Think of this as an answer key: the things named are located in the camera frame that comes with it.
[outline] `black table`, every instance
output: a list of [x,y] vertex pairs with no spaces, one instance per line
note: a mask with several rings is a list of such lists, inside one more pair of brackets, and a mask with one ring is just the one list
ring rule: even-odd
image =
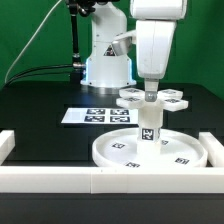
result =
[[[163,128],[224,144],[224,102],[194,84],[161,84],[184,92],[189,108],[164,112]],[[67,82],[17,82],[0,92],[0,130],[15,130],[3,166],[95,166],[93,141],[127,125],[64,125],[69,107],[116,108],[117,95]],[[223,223],[222,194],[0,194],[0,223]]]

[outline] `paper with markers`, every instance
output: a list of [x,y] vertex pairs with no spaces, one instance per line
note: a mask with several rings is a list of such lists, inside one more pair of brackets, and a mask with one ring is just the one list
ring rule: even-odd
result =
[[138,110],[68,108],[63,124],[137,124]]

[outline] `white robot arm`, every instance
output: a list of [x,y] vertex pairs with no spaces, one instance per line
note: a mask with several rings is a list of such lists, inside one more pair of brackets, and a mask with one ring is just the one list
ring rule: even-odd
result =
[[155,102],[159,79],[164,77],[176,20],[185,16],[187,0],[131,0],[136,30],[119,35],[112,44],[117,55],[136,44],[138,75],[145,79],[145,100]]

